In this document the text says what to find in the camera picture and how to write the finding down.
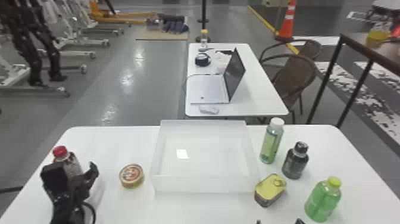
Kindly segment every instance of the brown chair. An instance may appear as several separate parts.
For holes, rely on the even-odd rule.
[[[305,56],[307,58],[312,59],[313,61],[321,54],[322,52],[322,46],[319,42],[311,40],[311,39],[297,39],[288,43],[292,43],[292,42],[305,42],[303,47],[299,50],[299,54],[301,56]],[[277,46],[281,46],[281,45],[285,45],[287,43],[277,43],[274,44],[272,46],[267,47],[266,49],[264,49],[258,59],[258,61],[261,62],[264,54],[272,48],[275,48]],[[279,65],[274,65],[274,64],[262,64],[262,67],[264,70],[267,70],[269,67],[275,67],[275,68],[282,68],[283,66],[279,66]],[[300,103],[300,114],[303,115],[303,99],[301,97],[299,97],[299,103]]]
[[[276,73],[271,81],[283,103],[292,113],[292,123],[295,124],[296,114],[293,106],[300,98],[301,92],[314,81],[316,67],[309,58],[295,54],[280,54],[263,58],[260,60],[260,64],[263,65],[276,58],[289,58],[285,66]],[[258,118],[258,120],[264,124],[266,118]]]

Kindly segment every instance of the computer mouse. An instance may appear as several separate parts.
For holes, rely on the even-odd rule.
[[[220,112],[220,109],[210,105],[200,105],[199,110],[203,114],[218,114]]]

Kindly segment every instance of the dark table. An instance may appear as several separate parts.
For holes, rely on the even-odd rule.
[[[384,68],[400,76],[400,56],[398,55],[400,43],[377,43],[367,39],[367,36],[368,33],[340,34],[339,42],[337,43],[335,52],[332,55],[332,59],[330,60],[330,64],[326,71],[325,77],[322,81],[320,89],[318,90],[317,97],[315,98],[314,104],[312,105],[310,115],[307,118],[308,125],[311,124],[311,121],[313,120],[315,111],[318,107],[318,104],[320,103],[322,94],[329,81],[329,77],[332,74],[333,66],[338,59],[343,44],[346,44],[350,48],[366,56],[369,61],[354,89],[353,94],[350,97],[350,100],[343,110],[343,113],[340,116],[338,123],[336,124],[337,128],[340,128],[342,126],[343,121],[345,120],[346,115],[348,114],[355,97],[357,96],[362,85],[364,84],[364,81],[370,73],[371,67],[374,63],[378,63]]]

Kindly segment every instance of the yellow equipment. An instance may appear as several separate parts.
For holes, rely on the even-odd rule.
[[[157,13],[118,13],[116,14],[109,1],[106,1],[109,10],[101,10],[95,0],[90,0],[90,16],[100,23],[122,23],[122,24],[145,24],[146,17],[155,17]],[[144,17],[141,20],[132,19],[132,17]]]

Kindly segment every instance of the traffic cone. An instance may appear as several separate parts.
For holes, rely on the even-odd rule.
[[[285,20],[282,23],[279,34],[275,40],[281,42],[290,42],[293,40],[293,22],[295,21],[296,0],[291,0],[287,8]]]
[[[397,26],[397,27],[395,28],[395,30],[394,30],[393,33],[392,33],[392,36],[393,36],[394,38],[400,37],[400,25]]]

